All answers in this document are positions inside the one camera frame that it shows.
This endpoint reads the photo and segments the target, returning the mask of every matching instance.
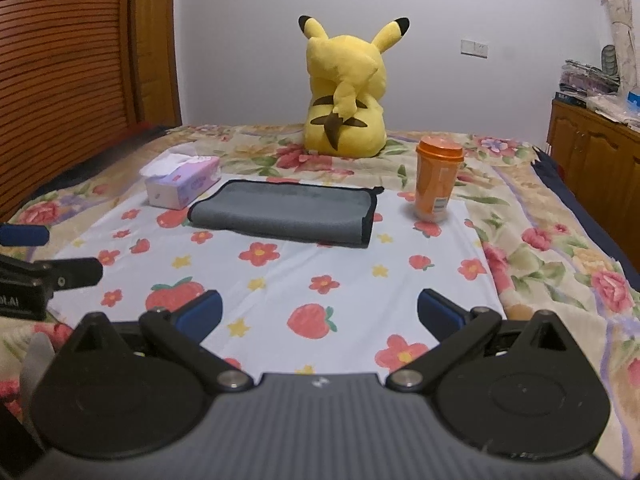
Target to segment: orange cup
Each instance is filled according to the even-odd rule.
[[[452,140],[425,136],[415,151],[418,154],[415,213],[421,220],[440,222],[447,216],[458,168],[465,160],[464,149]]]

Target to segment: black round disc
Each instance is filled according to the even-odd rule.
[[[168,361],[133,360],[127,374],[105,369],[72,387],[42,383],[31,402],[41,437],[75,456],[113,460],[159,449],[187,433],[204,406],[197,378]]]
[[[602,434],[609,403],[595,374],[560,361],[537,354],[528,364],[508,355],[468,362],[443,378],[436,405],[458,438],[491,454],[540,460],[584,452]]]

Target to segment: floral bedspread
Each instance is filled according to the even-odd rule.
[[[424,132],[390,132],[375,158],[350,160],[304,152],[299,126],[184,126],[79,186],[28,203],[13,218],[50,227],[44,248],[2,248],[28,260],[52,258],[89,226],[144,189],[138,170],[170,146],[196,141],[200,155],[220,156],[225,173],[325,185],[383,186],[414,200],[415,143]],[[500,301],[510,319],[555,311],[598,372],[612,403],[596,455],[625,478],[640,472],[640,294],[619,263],[585,234],[530,163],[534,150],[514,140],[432,132],[462,143],[465,163],[454,194],[479,237]],[[0,319],[0,396],[19,415],[17,377],[34,332],[60,345],[69,329]]]

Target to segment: white cloth with strawberry print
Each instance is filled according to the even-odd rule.
[[[437,345],[417,317],[424,288],[504,317],[465,204],[450,201],[449,217],[436,225],[414,218],[412,199],[380,194],[369,247],[352,249],[196,229],[186,209],[151,207],[139,194],[58,254],[96,256],[104,277],[57,292],[50,308],[71,326],[93,311],[135,320],[146,308],[175,310],[216,289],[223,319],[202,345],[256,380],[264,372],[377,372],[383,380]]]

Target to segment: plush toy body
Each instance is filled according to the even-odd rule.
[[[382,53],[404,36],[409,20],[389,23],[371,43],[354,36],[329,38],[308,16],[301,16],[299,24],[309,40],[306,69],[312,95],[305,148],[349,158],[375,156],[386,143],[378,103],[386,89]]]

